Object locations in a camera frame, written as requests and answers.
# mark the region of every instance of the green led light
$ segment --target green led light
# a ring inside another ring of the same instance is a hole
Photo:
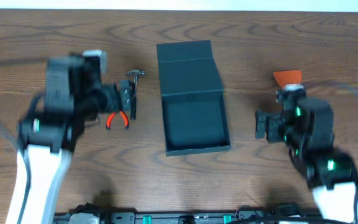
[[[143,224],[152,224],[151,216],[143,216]]]
[[[224,215],[223,216],[223,223],[227,224],[231,222],[231,215]]]
[[[296,116],[301,116],[301,108],[299,108],[299,106],[296,107],[295,113],[296,113]]]
[[[329,171],[334,170],[335,168],[335,162],[333,160],[328,160],[327,169]]]

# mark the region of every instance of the wood grain surface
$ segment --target wood grain surface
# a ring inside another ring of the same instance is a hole
[[[224,83],[233,148],[165,157],[155,44],[205,39],[212,41]],[[302,70],[309,94],[332,104],[335,144],[358,165],[358,101],[324,85],[337,80],[358,88],[358,14],[0,10],[0,119],[11,131],[45,86],[46,59],[87,49],[108,52],[106,83],[124,79],[131,69],[147,74],[139,79],[130,129],[117,120],[111,131],[95,126],[78,141],[59,212],[86,202],[138,211],[282,202],[314,207],[284,144],[254,137],[254,111],[280,109],[277,70]],[[0,223],[16,178],[16,155],[3,149],[9,143],[0,137]]]

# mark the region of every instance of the hammer handle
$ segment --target hammer handle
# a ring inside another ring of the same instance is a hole
[[[136,96],[132,99],[132,106],[131,106],[131,120],[136,119]]]

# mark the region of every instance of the red pliers handle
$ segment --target red pliers handle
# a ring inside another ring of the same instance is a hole
[[[121,115],[122,119],[124,120],[125,123],[125,129],[129,128],[129,120],[127,115],[123,112],[123,111],[119,111],[119,114]],[[111,121],[114,119],[114,116],[116,115],[116,113],[111,113],[109,115],[109,117],[107,118],[106,121],[106,130],[110,130],[111,127]]]

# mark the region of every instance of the cardboard box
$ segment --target cardboard box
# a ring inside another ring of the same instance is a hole
[[[167,156],[231,148],[209,40],[157,44]]]

